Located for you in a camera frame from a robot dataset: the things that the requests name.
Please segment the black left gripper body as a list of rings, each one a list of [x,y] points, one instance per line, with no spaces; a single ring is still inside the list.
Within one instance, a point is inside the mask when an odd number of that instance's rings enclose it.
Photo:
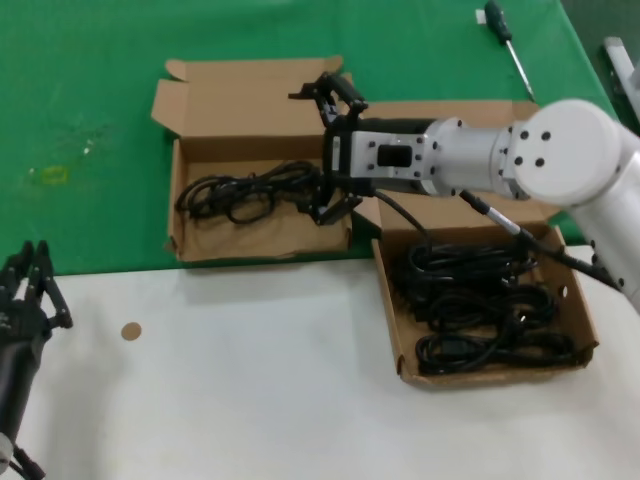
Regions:
[[[10,301],[1,308],[1,433],[17,436],[32,383],[51,338],[38,305]]]

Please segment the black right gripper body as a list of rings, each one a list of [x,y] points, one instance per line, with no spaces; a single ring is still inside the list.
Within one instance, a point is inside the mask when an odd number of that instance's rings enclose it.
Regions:
[[[433,123],[423,118],[368,118],[359,119],[353,131],[326,129],[323,172],[360,180],[367,197],[376,190],[424,194],[427,131]]]

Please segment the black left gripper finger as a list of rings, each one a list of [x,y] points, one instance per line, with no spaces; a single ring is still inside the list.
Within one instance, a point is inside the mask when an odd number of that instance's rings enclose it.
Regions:
[[[33,258],[34,247],[31,241],[25,241],[22,248],[9,255],[1,268],[1,302],[11,301],[22,280],[27,276]]]
[[[38,312],[44,315],[49,330],[55,328],[71,329],[73,327],[71,313],[54,276],[48,243],[41,240],[32,256],[27,284],[27,303],[35,306]],[[54,307],[52,316],[47,316],[41,308],[44,295],[50,299]]]

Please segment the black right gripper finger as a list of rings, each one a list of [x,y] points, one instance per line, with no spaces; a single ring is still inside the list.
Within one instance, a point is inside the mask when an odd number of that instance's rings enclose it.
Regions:
[[[291,100],[313,100],[324,127],[356,130],[360,114],[368,108],[365,98],[343,76],[323,72],[315,81],[304,83]]]
[[[342,174],[315,173],[309,197],[299,201],[299,212],[310,216],[318,226],[333,225],[362,203],[363,186],[360,180]]]

